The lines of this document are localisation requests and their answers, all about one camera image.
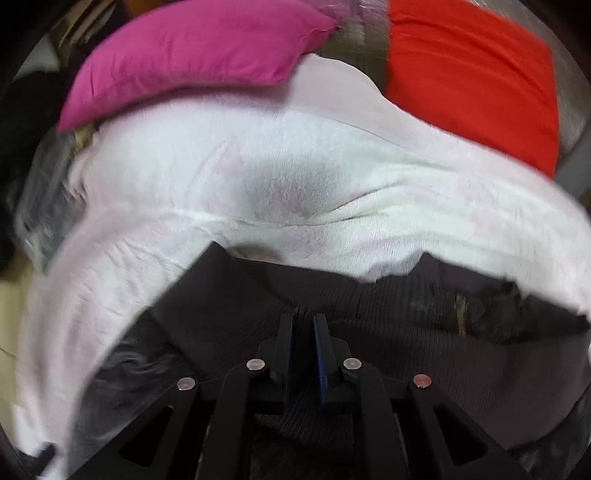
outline white sheet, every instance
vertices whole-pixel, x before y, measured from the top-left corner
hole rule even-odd
[[[212,241],[366,281],[429,251],[591,312],[581,208],[338,61],[308,56],[284,86],[184,92],[122,115],[73,177],[87,214],[37,279],[21,334],[25,450],[48,440],[65,451],[108,349]]]

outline magenta cushion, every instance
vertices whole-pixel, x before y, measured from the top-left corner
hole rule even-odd
[[[92,51],[58,130],[179,87],[282,82],[336,27],[300,0],[185,0],[153,10]]]

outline dark clothing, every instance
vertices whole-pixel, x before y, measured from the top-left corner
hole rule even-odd
[[[178,378],[221,377],[253,357],[259,343],[276,334],[281,314],[293,312],[299,393],[283,417],[258,417],[251,478],[279,478],[279,465],[282,478],[352,475],[350,419],[317,412],[315,313],[324,313],[331,334],[384,375],[408,380],[429,374],[506,449],[531,447],[551,435],[591,380],[585,317],[523,299],[512,283],[424,254],[409,275],[361,284],[338,274],[239,260],[213,244],[141,315],[89,385],[71,469]],[[572,425],[580,436],[583,430],[588,436],[589,427]],[[580,458],[585,447],[577,444],[569,456]],[[518,457],[525,453],[516,450]],[[570,458],[553,461],[565,471]]]

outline round metal pin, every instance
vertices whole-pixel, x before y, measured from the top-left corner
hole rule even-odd
[[[248,362],[246,362],[246,368],[256,372],[258,370],[262,370],[265,368],[265,361],[261,360],[260,358],[251,358]]]
[[[188,390],[194,389],[196,384],[197,382],[191,377],[184,377],[177,382],[177,388],[181,392],[186,392]]]
[[[414,386],[424,390],[425,388],[429,388],[433,383],[431,377],[425,374],[418,374],[413,377]]]
[[[347,370],[359,370],[361,365],[361,360],[358,358],[348,358],[343,362],[343,367],[345,367]]]

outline orange object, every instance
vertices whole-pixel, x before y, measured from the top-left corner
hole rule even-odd
[[[391,0],[386,97],[443,130],[554,176],[550,48],[465,0]]]

